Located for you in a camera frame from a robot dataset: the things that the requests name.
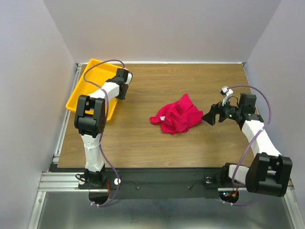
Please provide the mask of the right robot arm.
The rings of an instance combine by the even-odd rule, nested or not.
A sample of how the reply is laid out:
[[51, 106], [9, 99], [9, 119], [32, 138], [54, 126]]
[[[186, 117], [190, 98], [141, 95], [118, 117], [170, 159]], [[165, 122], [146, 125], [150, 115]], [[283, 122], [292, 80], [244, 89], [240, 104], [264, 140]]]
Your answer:
[[256, 95], [241, 93], [237, 105], [230, 99], [233, 91], [223, 92], [223, 100], [211, 106], [202, 120], [210, 125], [226, 119], [236, 121], [246, 136], [254, 159], [249, 167], [226, 163], [219, 175], [222, 185], [245, 185], [248, 192], [283, 197], [286, 193], [293, 162], [281, 155], [264, 129], [262, 117], [256, 114]]

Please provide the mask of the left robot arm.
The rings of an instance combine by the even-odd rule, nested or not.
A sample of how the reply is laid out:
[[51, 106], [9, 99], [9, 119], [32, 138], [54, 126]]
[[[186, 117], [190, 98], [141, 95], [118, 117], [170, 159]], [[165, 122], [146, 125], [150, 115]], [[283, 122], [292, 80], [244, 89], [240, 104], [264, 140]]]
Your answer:
[[106, 185], [101, 144], [110, 114], [109, 102], [113, 98], [124, 99], [131, 80], [132, 73], [125, 68], [119, 68], [116, 75], [106, 80], [101, 88], [78, 98], [74, 126], [81, 135], [86, 159], [84, 173], [76, 176], [81, 185], [88, 184], [93, 188]]

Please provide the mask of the red t shirt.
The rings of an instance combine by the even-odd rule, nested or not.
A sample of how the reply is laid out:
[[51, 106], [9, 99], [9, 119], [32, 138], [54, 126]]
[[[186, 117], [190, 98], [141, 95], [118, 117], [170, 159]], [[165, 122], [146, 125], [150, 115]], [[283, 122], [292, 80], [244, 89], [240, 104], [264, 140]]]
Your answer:
[[167, 134], [188, 132], [191, 127], [202, 122], [203, 111], [199, 110], [188, 94], [180, 100], [162, 107], [155, 116], [150, 117], [150, 123], [160, 125], [161, 131]]

